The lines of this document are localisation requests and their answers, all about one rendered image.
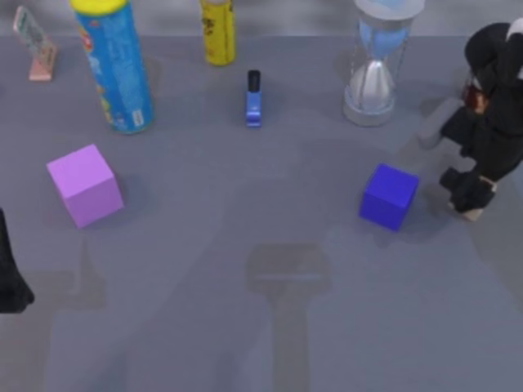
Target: hourglass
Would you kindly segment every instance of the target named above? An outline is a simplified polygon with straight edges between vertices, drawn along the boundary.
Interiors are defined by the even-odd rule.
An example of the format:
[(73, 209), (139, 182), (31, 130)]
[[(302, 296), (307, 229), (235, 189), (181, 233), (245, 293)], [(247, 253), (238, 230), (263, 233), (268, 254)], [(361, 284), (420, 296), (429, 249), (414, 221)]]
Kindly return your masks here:
[(356, 44), (343, 112), (362, 127), (386, 123), (394, 110), (396, 79), (413, 19), (425, 0), (355, 0)]

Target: wall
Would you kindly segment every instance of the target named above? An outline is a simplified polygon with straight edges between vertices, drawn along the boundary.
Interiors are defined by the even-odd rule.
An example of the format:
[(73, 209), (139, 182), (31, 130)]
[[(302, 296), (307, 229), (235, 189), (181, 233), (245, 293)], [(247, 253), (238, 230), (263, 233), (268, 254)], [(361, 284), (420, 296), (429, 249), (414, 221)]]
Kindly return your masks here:
[[(494, 21), (523, 16), (522, 0), (426, 0), (413, 35), (466, 35)], [(0, 0), (0, 35), (11, 34), (18, 5), (49, 33), (76, 34), (68, 0)], [(198, 0), (132, 0), (143, 35), (200, 33)], [(325, 35), (352, 30), (352, 0), (236, 0), (240, 35)]]

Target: blue marker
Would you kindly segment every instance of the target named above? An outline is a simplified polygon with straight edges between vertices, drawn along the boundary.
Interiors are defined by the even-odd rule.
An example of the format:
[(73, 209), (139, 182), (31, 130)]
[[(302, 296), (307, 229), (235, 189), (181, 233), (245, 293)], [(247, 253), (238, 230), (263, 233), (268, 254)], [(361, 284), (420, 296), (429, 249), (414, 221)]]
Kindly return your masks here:
[(245, 102), (245, 122), (248, 127), (262, 125), (262, 74), (257, 70), (250, 70), (247, 74), (247, 95)]

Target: gray table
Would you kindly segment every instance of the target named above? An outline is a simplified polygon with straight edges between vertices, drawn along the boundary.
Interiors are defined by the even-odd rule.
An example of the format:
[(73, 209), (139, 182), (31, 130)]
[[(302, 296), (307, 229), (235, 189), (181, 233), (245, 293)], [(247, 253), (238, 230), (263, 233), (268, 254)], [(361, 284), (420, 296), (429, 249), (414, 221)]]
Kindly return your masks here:
[[(414, 38), (393, 121), (359, 129), (341, 111), (345, 38), (239, 42), (223, 69), (203, 63), (199, 38), (145, 39), (157, 121), (139, 136), (108, 129), (78, 40), (58, 42), (47, 84), (27, 81), (18, 42), (0, 42), (0, 203), (38, 299), (0, 318), (2, 392), (521, 389), (523, 177), (471, 225), (436, 185), (470, 163), (450, 143), (429, 154), (413, 143), (456, 92), (464, 40)], [(250, 68), (263, 74), (260, 130), (243, 121)], [(45, 164), (90, 143), (127, 206), (80, 231)], [(357, 217), (380, 162), (421, 177), (398, 234)], [(285, 243), (325, 254), (329, 289), (301, 322), (275, 317), (294, 336), (273, 349), (278, 312), (246, 265), (260, 244)]]

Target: purple cube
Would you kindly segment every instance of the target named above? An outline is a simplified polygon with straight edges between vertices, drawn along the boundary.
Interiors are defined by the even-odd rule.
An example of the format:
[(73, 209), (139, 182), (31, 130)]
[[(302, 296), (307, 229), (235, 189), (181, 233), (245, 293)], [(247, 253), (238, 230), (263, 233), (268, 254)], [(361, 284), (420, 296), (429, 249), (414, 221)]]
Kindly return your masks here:
[(360, 217), (388, 229), (399, 230), (418, 183), (416, 176), (380, 163), (364, 191)]
[(123, 207), (114, 174), (95, 145), (48, 163), (47, 170), (78, 228)]

